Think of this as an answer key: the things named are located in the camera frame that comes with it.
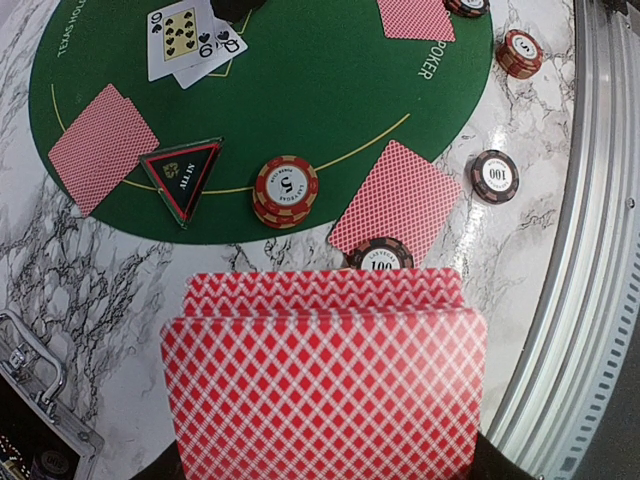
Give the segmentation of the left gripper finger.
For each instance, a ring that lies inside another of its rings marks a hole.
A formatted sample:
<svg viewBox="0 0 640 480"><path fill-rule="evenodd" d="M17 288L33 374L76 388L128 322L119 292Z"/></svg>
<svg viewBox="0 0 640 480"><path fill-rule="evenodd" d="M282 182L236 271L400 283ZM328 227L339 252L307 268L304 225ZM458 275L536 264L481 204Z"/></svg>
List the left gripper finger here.
<svg viewBox="0 0 640 480"><path fill-rule="evenodd" d="M257 10L265 4L265 0L211 0L214 16L227 22L236 23L250 11Z"/></svg>

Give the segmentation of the queen of spades card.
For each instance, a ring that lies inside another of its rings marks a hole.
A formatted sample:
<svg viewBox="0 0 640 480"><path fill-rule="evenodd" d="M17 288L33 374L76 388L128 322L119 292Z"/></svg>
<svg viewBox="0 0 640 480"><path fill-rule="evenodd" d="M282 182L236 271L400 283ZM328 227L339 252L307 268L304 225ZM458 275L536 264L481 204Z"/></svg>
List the queen of spades card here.
<svg viewBox="0 0 640 480"><path fill-rule="evenodd" d="M182 89L187 89L206 75L248 49L246 42L225 20L214 18L213 54L203 63L173 74Z"/></svg>

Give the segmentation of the nine of spades card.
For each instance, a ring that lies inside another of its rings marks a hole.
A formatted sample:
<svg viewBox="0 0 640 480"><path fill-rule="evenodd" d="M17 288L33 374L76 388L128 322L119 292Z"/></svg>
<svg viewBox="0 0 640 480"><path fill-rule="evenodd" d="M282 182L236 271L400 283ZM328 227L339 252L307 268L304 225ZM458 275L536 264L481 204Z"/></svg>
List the nine of spades card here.
<svg viewBox="0 0 640 480"><path fill-rule="evenodd" d="M153 82L199 65L215 53L209 1L179 1L147 16L147 71Z"/></svg>

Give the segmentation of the triangular all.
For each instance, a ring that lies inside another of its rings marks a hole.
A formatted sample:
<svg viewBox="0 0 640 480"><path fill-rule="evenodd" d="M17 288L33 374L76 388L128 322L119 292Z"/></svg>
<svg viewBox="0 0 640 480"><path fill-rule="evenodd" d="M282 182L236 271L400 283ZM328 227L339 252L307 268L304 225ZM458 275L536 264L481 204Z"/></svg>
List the triangular all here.
<svg viewBox="0 0 640 480"><path fill-rule="evenodd" d="M223 137L214 137L139 156L139 164L183 229L191 222L223 143Z"/></svg>

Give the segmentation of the single red playing card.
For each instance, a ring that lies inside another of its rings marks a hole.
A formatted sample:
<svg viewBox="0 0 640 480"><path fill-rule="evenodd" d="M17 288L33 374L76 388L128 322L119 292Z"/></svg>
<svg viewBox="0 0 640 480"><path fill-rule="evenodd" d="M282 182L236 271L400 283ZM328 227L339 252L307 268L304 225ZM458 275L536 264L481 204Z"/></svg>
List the single red playing card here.
<svg viewBox="0 0 640 480"><path fill-rule="evenodd" d="M107 85L48 153L85 217L154 151L159 140L131 99Z"/></svg>

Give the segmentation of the orange poker chip stack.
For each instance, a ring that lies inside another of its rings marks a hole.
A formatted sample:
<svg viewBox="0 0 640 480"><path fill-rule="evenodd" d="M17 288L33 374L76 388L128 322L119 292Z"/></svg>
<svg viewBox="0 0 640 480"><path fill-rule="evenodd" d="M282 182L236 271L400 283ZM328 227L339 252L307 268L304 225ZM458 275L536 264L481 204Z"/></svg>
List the orange poker chip stack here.
<svg viewBox="0 0 640 480"><path fill-rule="evenodd" d="M543 49L527 32L511 29L496 51L496 60L511 77L525 80L542 67Z"/></svg>

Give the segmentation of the brown poker chip stack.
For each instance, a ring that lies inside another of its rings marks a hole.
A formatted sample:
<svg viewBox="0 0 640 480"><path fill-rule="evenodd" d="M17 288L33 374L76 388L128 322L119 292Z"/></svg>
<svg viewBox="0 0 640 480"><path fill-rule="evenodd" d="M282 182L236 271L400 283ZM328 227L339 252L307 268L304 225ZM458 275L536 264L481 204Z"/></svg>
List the brown poker chip stack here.
<svg viewBox="0 0 640 480"><path fill-rule="evenodd" d="M519 180L514 161L499 150L481 152L470 169L474 191L482 200L494 205L512 200L518 191Z"/></svg>

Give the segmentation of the red playing card deck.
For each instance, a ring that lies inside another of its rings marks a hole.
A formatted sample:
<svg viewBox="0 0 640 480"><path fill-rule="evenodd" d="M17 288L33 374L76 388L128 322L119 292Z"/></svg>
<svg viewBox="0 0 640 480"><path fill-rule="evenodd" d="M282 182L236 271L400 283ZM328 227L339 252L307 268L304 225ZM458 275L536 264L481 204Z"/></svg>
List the red playing card deck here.
<svg viewBox="0 0 640 480"><path fill-rule="evenodd" d="M488 328L445 269L198 274L161 332L190 479L465 479Z"/></svg>

